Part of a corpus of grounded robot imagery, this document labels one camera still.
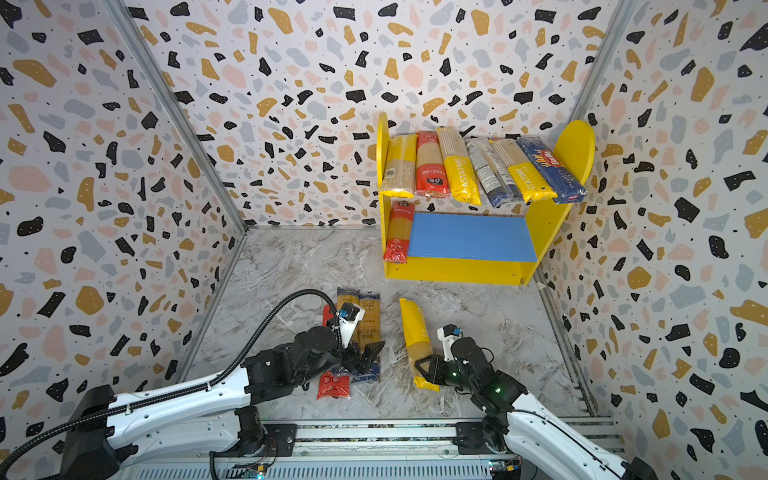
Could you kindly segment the clear printed spaghetti bag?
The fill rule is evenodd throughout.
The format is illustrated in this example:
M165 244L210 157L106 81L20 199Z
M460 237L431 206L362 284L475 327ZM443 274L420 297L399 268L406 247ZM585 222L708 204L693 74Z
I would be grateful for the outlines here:
M522 203L522 194L506 164L488 139L466 142L469 158L490 205L496 209L506 204Z

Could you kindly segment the yellow label spaghetti bag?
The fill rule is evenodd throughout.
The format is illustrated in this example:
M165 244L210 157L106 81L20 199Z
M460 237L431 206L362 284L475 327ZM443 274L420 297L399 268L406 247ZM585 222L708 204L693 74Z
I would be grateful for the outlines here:
M389 140L380 191L389 197L412 199L416 185L417 134Z

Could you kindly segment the yellow Pastatime spaghetti bag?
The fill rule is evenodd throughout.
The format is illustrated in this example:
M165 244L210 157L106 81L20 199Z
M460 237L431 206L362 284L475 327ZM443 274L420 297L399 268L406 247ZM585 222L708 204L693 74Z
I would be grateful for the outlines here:
M491 146L514 180L525 203L553 200L557 197L515 140L493 140Z

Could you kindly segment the blue Barilla spaghetti bag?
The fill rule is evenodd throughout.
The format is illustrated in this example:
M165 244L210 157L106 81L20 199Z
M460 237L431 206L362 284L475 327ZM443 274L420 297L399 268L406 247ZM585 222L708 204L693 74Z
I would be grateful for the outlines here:
M521 136L516 140L516 143L555 192L554 202L556 204L573 204L584 200L585 187L555 157L553 151L541 138Z

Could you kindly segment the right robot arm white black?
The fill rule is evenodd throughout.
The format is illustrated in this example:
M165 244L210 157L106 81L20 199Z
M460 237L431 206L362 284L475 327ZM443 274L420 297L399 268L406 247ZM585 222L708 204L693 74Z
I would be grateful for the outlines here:
M451 335L444 353L414 363L423 378L468 394L483 413L483 442L530 460L552 479L655 479L643 460L631 461L595 444L548 410L511 375L495 369L470 337Z

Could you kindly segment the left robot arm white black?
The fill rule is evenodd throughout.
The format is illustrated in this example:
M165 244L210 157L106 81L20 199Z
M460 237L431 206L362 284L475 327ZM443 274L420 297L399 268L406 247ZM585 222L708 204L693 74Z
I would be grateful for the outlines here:
M383 347L378 341L360 350L344 344L336 330L315 326L290 343L244 359L230 374L136 394L117 395L109 385L94 387L85 393L65 430L59 476L107 479L127 460L148 455L141 440L164 427L212 414L252 410L292 394L296 387L337 366L366 373Z

